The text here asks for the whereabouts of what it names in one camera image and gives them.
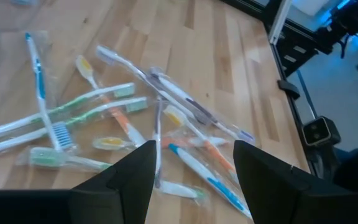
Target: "toothbrush head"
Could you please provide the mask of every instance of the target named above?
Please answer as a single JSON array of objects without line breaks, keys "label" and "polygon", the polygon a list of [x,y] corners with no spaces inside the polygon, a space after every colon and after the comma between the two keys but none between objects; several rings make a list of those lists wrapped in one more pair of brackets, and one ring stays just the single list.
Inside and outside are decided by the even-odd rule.
[{"label": "toothbrush head", "polygon": [[30,150],[29,164],[43,167],[61,167],[66,156],[48,147],[34,147]]},{"label": "toothbrush head", "polygon": [[116,151],[116,150],[123,149],[125,147],[134,146],[133,143],[131,142],[126,142],[120,138],[115,138],[115,137],[95,139],[92,142],[92,145],[96,149],[109,150],[109,151]]},{"label": "toothbrush head", "polygon": [[102,164],[100,166],[100,172],[104,171],[105,169],[111,167],[112,165],[111,164]]},{"label": "toothbrush head", "polygon": [[52,126],[62,150],[74,146],[74,142],[71,139],[70,132],[68,132],[68,129],[64,122],[57,122]]},{"label": "toothbrush head", "polygon": [[92,66],[84,58],[84,56],[82,56],[82,55],[77,56],[77,58],[75,59],[75,65],[76,65],[78,71],[80,71],[80,74],[82,75],[82,77],[84,77],[87,80],[89,80],[90,78],[93,78]]},{"label": "toothbrush head", "polygon": [[186,115],[180,111],[178,108],[168,105],[163,111],[165,115],[167,115],[170,120],[175,123],[177,126],[183,126],[186,124],[187,117]]},{"label": "toothbrush head", "polygon": [[146,97],[144,98],[144,100],[139,100],[139,101],[125,105],[125,109],[126,109],[127,113],[143,110],[143,109],[146,109],[147,107],[149,107],[149,106],[147,104]]},{"label": "toothbrush head", "polygon": [[135,85],[131,85],[127,88],[122,88],[122,89],[114,91],[115,98],[129,96],[129,95],[133,95],[133,94],[135,94]]}]

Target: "toothbrush bristles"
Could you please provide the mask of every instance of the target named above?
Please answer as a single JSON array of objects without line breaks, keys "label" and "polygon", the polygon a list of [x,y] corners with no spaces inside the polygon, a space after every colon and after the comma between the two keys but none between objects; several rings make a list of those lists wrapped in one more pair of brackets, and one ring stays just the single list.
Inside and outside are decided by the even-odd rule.
[{"label": "toothbrush bristles", "polygon": [[177,126],[183,126],[186,121],[186,115],[184,115],[178,108],[168,105],[167,108],[163,111],[172,122]]},{"label": "toothbrush bristles", "polygon": [[130,96],[133,94],[135,94],[135,86],[134,85],[114,91],[114,97],[116,97],[116,98]]},{"label": "toothbrush bristles", "polygon": [[131,113],[134,111],[146,109],[147,107],[148,107],[147,100],[142,100],[135,103],[129,103],[128,105],[126,105],[126,112]]},{"label": "toothbrush bristles", "polygon": [[64,122],[57,122],[52,126],[59,141],[60,147],[63,150],[74,146],[74,142],[71,139],[70,132],[68,131]]}]

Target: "wooden table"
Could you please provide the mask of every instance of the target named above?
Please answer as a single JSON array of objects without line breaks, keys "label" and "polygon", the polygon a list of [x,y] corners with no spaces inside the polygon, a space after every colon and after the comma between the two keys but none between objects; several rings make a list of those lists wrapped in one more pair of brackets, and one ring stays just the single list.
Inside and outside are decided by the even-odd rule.
[{"label": "wooden table", "polygon": [[[129,72],[95,57],[95,46],[103,44],[145,70],[161,67],[202,104],[252,133],[257,146],[308,170],[287,98],[277,88],[279,74],[264,26],[243,12],[217,0],[49,0],[42,2],[28,29],[48,31],[58,104],[91,90],[73,64],[78,54],[91,62],[104,86],[136,82],[137,96],[153,95]],[[21,41],[17,36],[0,35],[0,124],[37,111],[30,61],[18,56],[26,56],[27,49],[12,44]],[[130,116],[147,138],[153,113],[149,108]],[[167,118],[162,122],[169,126]],[[125,155],[91,147],[95,137],[125,137],[112,118],[80,126],[73,135],[82,156],[116,162]],[[39,144],[47,145],[48,139],[30,143]],[[15,166],[26,147],[0,154],[0,189],[71,188],[94,175]],[[163,153],[163,168],[168,180],[209,190],[209,206],[154,192],[147,223],[252,223],[169,151]]]}]

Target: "plastic packaging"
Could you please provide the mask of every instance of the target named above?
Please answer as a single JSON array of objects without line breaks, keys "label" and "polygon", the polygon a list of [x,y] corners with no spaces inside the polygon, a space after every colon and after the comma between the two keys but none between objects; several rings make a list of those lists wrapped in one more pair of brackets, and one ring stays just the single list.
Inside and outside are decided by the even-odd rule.
[{"label": "plastic packaging", "polygon": [[74,170],[101,172],[112,164],[100,162],[85,157],[73,156],[64,152],[58,152],[48,147],[28,147],[18,155],[16,165],[39,166],[48,169],[69,167]]},{"label": "plastic packaging", "polygon": [[185,186],[183,184],[169,182],[162,179],[162,145],[161,145],[161,116],[164,102],[161,96],[157,96],[157,103],[155,107],[155,118],[154,118],[154,134],[153,139],[156,144],[157,158],[155,168],[154,187],[162,193],[175,195],[179,197],[189,198],[197,203],[204,202],[206,200],[206,194],[201,188],[194,188]]},{"label": "plastic packaging", "polygon": [[206,128],[214,124],[234,139],[241,139],[250,144],[255,144],[255,137],[250,133],[240,130],[237,126],[226,125],[205,107],[197,103],[189,94],[185,93],[175,82],[166,76],[161,69],[151,68],[143,72],[132,62],[120,56],[115,51],[102,45],[97,46],[96,56],[109,65],[120,63],[126,66],[132,73],[145,84],[154,89],[159,95],[166,98],[173,106],[177,107],[192,120],[196,120]]},{"label": "plastic packaging", "polygon": [[[149,101],[147,97],[117,100],[105,105],[97,106],[96,108],[93,108],[81,115],[69,118],[65,120],[64,123],[68,129],[74,130],[78,128],[78,125],[111,116],[111,113],[107,113],[107,110],[111,108],[119,108],[121,111],[125,111],[126,113],[133,113],[135,111],[145,109],[148,106],[149,106]],[[46,134],[47,134],[47,130],[45,128],[40,128],[38,130],[25,133],[21,136],[16,136],[8,140],[2,141],[0,142],[0,152],[5,151],[10,147],[18,146],[20,144],[45,137]]]},{"label": "plastic packaging", "polygon": [[215,125],[215,127],[219,128],[221,131],[225,132],[227,135],[236,140],[240,139],[250,144],[255,144],[255,137],[253,135],[244,130],[240,130],[235,125],[225,124],[225,122],[223,122],[222,119],[219,119],[215,113],[210,112],[210,110],[200,105],[195,99],[193,99],[189,94],[181,89],[178,84],[176,84],[170,77],[164,74],[161,68],[152,67],[148,74],[150,83],[153,85],[160,85],[161,89],[163,89],[169,95],[173,96],[175,99],[181,99],[182,101],[185,101],[186,103],[183,103],[183,106],[192,111],[194,114],[203,113],[204,117],[209,119],[207,124],[211,123]]},{"label": "plastic packaging", "polygon": [[[187,135],[187,132],[178,130],[169,135],[173,138],[182,138]],[[178,147],[174,144],[171,144],[169,147],[176,154],[177,158],[196,172],[234,208],[247,217],[252,218],[239,185],[232,181],[228,174],[221,169],[222,167],[216,163],[216,160],[206,153],[205,149]]]},{"label": "plastic packaging", "polygon": [[42,64],[43,93],[46,107],[56,107],[57,80],[53,75],[50,63],[50,42],[45,31],[38,32],[0,32],[0,124],[6,119],[17,117],[18,114],[38,112],[38,107],[30,106],[29,103],[36,101],[34,88],[35,80],[32,58],[29,53],[29,42],[26,35],[32,37],[33,49],[38,53],[38,61]]},{"label": "plastic packaging", "polygon": [[135,149],[135,145],[132,142],[127,142],[117,137],[96,138],[93,140],[92,145],[96,149],[107,151]]},{"label": "plastic packaging", "polygon": [[[111,87],[91,91],[91,92],[85,93],[81,96],[77,96],[74,100],[71,100],[71,101],[65,103],[64,105],[58,106],[54,109],[51,109],[48,113],[49,113],[49,116],[52,116],[52,117],[53,116],[62,117],[62,113],[66,113],[66,114],[72,113],[74,110],[77,110],[79,107],[84,106],[85,104],[91,102],[91,100],[94,97],[98,97],[100,94],[109,95],[109,94],[113,93],[115,97],[117,97],[117,95],[119,95],[119,96],[133,95],[133,93],[132,94],[128,93],[128,95],[123,95],[122,93],[117,94],[117,93],[124,89],[130,89],[131,91],[134,91],[134,86],[135,86],[134,83],[125,83],[122,85],[111,86]],[[25,118],[18,119],[17,121],[13,121],[8,124],[1,125],[0,126],[0,136],[2,136],[14,129],[22,128],[26,125],[30,125],[30,124],[37,123],[37,122],[41,122],[39,113],[30,115]]]},{"label": "plastic packaging", "polygon": [[168,105],[164,114],[167,115],[176,125],[179,127],[187,127],[189,128],[197,137],[203,140],[203,146],[211,155],[214,160],[216,160],[220,165],[225,168],[228,174],[232,177],[233,181],[238,182],[236,169],[234,167],[234,163],[229,156],[225,156],[220,148],[214,145],[211,141],[209,141],[209,137],[207,134],[202,132],[196,125],[194,125],[184,113],[182,113],[178,108],[173,105]]},{"label": "plastic packaging", "polygon": [[183,106],[185,101],[179,98],[174,98],[171,94],[166,92],[160,83],[151,82],[151,76],[146,72],[142,71],[138,67],[136,67],[131,61],[119,55],[117,52],[108,49],[102,45],[96,47],[96,56],[109,65],[120,64],[125,66],[128,70],[132,72],[138,79],[142,80],[148,87],[155,90],[157,94],[164,97],[168,100],[172,105],[179,108],[182,112],[184,112],[189,118],[197,120],[204,125],[209,126],[211,120],[205,116],[201,111],[190,111],[188,108]]},{"label": "plastic packaging", "polygon": [[[101,87],[100,84],[97,84],[94,76],[97,75],[96,72],[93,70],[90,63],[82,56],[79,55],[76,59],[76,67],[80,71],[82,77],[87,79],[89,84],[95,89],[99,89]],[[101,95],[101,99],[105,103],[109,103],[110,99],[104,95]],[[120,109],[111,108],[109,110],[111,115],[118,121],[121,128],[127,134],[128,138],[135,144],[136,147],[140,147],[143,145],[146,140],[143,138],[141,133],[129,122],[128,118],[122,113]]]}]

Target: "plastic-wrapped toothbrush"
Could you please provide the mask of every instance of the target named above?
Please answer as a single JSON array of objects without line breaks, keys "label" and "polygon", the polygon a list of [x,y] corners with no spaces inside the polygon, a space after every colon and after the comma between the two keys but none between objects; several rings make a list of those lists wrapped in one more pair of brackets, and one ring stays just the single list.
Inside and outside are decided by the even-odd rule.
[{"label": "plastic-wrapped toothbrush", "polygon": [[40,166],[47,168],[60,168],[63,166],[85,167],[95,172],[101,172],[112,164],[107,162],[100,162],[93,159],[88,159],[79,156],[72,156],[66,153],[59,153],[47,147],[34,147],[30,150],[28,165]]},{"label": "plastic-wrapped toothbrush", "polygon": [[[50,111],[48,111],[48,115],[52,116],[55,114],[59,114],[62,112],[70,111],[72,108],[76,108],[77,106],[80,106],[84,103],[86,103],[89,99],[107,94],[113,92],[114,96],[116,98],[122,97],[122,96],[129,96],[133,95],[135,92],[135,84],[134,83],[125,83],[122,85],[116,85],[111,86],[107,88],[98,89],[95,91],[91,91],[89,93],[85,93],[84,95],[81,95],[74,100],[69,101],[68,103],[65,103],[64,105],[58,106]],[[0,136],[2,136],[4,133],[7,133],[8,131],[12,131],[13,129],[21,128],[26,125],[36,123],[41,121],[41,115],[39,113],[30,115],[26,118],[18,119],[17,121],[13,121],[9,124],[4,124],[0,126]]]},{"label": "plastic-wrapped toothbrush", "polygon": [[171,82],[170,79],[162,72],[160,68],[152,67],[149,73],[151,79],[155,80],[155,82],[158,82],[164,88],[176,94],[176,96],[181,98],[183,101],[186,101],[189,104],[193,105],[196,109],[202,112],[207,118],[209,118],[216,127],[224,131],[226,134],[230,135],[234,139],[241,139],[247,141],[248,143],[255,144],[255,137],[253,137],[253,135],[243,130],[240,130],[238,128],[237,128],[238,132],[236,133],[230,130],[229,128],[227,128],[221,121],[215,118],[213,114],[210,113],[205,107],[197,103],[197,101],[194,100],[188,93],[186,93],[179,86]]},{"label": "plastic-wrapped toothbrush", "polygon": [[191,187],[184,186],[182,184],[168,182],[161,179],[161,167],[162,167],[162,152],[161,152],[161,113],[162,113],[162,97],[157,96],[157,106],[155,109],[155,120],[154,120],[154,134],[155,147],[157,151],[157,158],[155,160],[155,178],[154,186],[156,189],[161,190],[163,193],[176,195],[180,197],[192,198],[199,200],[200,197],[204,198],[205,194],[199,190]]},{"label": "plastic-wrapped toothbrush", "polygon": [[[76,116],[74,118],[70,118],[65,121],[65,126],[72,128],[76,124],[85,123],[95,116],[100,116],[103,112],[106,110],[109,110],[110,108],[116,108],[116,107],[125,107],[126,112],[130,113],[137,110],[142,110],[144,108],[148,107],[147,104],[147,97],[139,97],[139,98],[131,98],[126,100],[120,100],[120,101],[113,101],[111,103],[98,106],[92,110],[89,110],[88,112],[85,112],[79,116]],[[31,133],[23,134],[21,136],[18,136],[16,138],[12,138],[3,142],[0,142],[0,152],[5,151],[6,149],[9,149],[10,147],[18,146],[20,144],[30,142],[33,140],[36,140],[38,138],[44,137],[48,131],[46,128],[41,128],[36,131],[32,131]]]},{"label": "plastic-wrapped toothbrush", "polygon": [[168,105],[164,113],[178,126],[187,126],[204,142],[204,147],[229,173],[232,179],[238,183],[236,168],[232,165],[220,152],[220,150],[212,144],[209,139],[198,128],[191,123],[186,115],[178,108]]},{"label": "plastic-wrapped toothbrush", "polygon": [[189,109],[184,107],[179,101],[174,99],[171,95],[169,95],[166,91],[164,91],[160,86],[154,85],[149,80],[149,76],[144,73],[141,69],[137,68],[132,62],[128,61],[124,57],[117,54],[115,51],[108,49],[107,47],[103,47],[101,45],[96,47],[96,56],[100,58],[102,61],[106,62],[109,65],[113,65],[115,62],[119,62],[129,68],[138,78],[144,81],[148,86],[152,87],[159,95],[167,99],[171,104],[175,105],[182,112],[184,112],[188,117],[192,119],[196,119],[201,123],[207,123],[208,118],[203,116],[202,114],[194,114]]},{"label": "plastic-wrapped toothbrush", "polygon": [[211,172],[204,164],[194,158],[184,149],[171,144],[169,148],[193,171],[195,171],[204,181],[206,181],[212,188],[224,197],[232,206],[238,211],[252,219],[252,215],[247,207],[245,201],[241,200],[229,187],[220,181],[216,175]]},{"label": "plastic-wrapped toothbrush", "polygon": [[[228,143],[228,141],[226,141],[224,138],[219,138],[219,137],[209,137],[208,140],[215,146],[221,146]],[[169,144],[175,144],[180,147],[204,146],[203,140],[198,137],[187,137],[187,138],[163,137],[161,139],[161,148],[165,149],[168,147]],[[96,138],[92,142],[92,145],[96,149],[102,149],[108,151],[116,151],[121,149],[128,149],[128,150],[136,149],[135,144],[133,142],[127,142],[117,137]]]},{"label": "plastic-wrapped toothbrush", "polygon": [[34,70],[38,99],[37,101],[42,121],[44,122],[45,128],[48,131],[54,149],[58,152],[63,152],[64,149],[74,146],[73,140],[71,139],[70,133],[68,132],[65,123],[59,122],[52,124],[49,118],[47,104],[45,101],[44,71],[41,66],[41,61],[39,59],[34,40],[29,33],[25,33],[25,39],[29,47]]},{"label": "plastic-wrapped toothbrush", "polygon": [[[82,55],[79,55],[75,60],[75,64],[82,77],[87,79],[89,84],[91,84],[95,90],[99,89],[99,86],[93,77],[94,70],[88,61]],[[110,102],[110,99],[107,96],[102,95],[101,97],[105,103]],[[128,138],[135,144],[136,147],[140,147],[146,142],[141,133],[136,130],[136,128],[129,122],[128,118],[122,113],[120,109],[111,108],[109,111],[118,121],[121,128],[125,131],[125,133],[128,135]]]}]

